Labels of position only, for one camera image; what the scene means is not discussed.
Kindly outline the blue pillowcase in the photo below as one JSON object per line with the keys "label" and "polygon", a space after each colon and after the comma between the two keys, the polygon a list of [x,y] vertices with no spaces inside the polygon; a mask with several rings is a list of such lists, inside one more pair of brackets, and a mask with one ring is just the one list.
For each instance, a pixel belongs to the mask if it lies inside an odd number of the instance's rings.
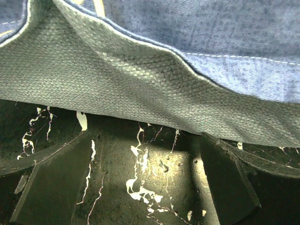
{"label": "blue pillowcase", "polygon": [[297,0],[3,0],[0,97],[300,144]]}

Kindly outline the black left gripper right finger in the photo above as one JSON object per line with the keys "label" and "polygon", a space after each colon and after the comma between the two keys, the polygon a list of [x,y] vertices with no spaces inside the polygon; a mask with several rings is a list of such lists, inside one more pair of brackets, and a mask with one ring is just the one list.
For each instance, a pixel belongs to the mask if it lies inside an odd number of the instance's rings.
{"label": "black left gripper right finger", "polygon": [[240,150],[209,134],[200,154],[222,225],[298,225],[300,171]]}

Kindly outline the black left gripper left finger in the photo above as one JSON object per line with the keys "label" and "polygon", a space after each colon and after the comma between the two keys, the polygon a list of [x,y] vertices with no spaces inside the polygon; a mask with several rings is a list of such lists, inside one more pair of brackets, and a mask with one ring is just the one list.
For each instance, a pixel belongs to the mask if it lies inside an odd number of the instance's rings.
{"label": "black left gripper left finger", "polygon": [[91,159],[91,137],[81,132],[0,166],[2,223],[70,223]]}

